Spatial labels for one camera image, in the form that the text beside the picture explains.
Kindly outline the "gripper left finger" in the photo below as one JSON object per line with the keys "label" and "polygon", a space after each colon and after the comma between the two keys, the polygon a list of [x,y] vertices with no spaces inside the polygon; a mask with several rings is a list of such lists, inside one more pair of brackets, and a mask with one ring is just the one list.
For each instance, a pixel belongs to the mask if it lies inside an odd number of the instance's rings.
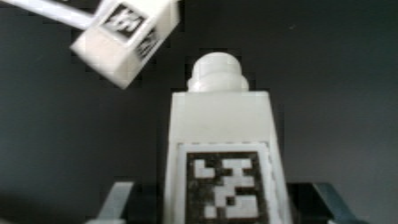
{"label": "gripper left finger", "polygon": [[114,183],[98,216],[86,222],[86,224],[126,224],[123,212],[126,208],[134,185],[134,182]]}

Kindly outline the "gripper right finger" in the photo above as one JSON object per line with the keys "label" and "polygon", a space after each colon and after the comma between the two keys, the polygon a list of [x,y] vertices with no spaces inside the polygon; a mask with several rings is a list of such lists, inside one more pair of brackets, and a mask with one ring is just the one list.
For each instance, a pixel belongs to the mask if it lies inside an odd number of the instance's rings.
{"label": "gripper right finger", "polygon": [[329,183],[295,184],[297,224],[370,224],[357,218]]}

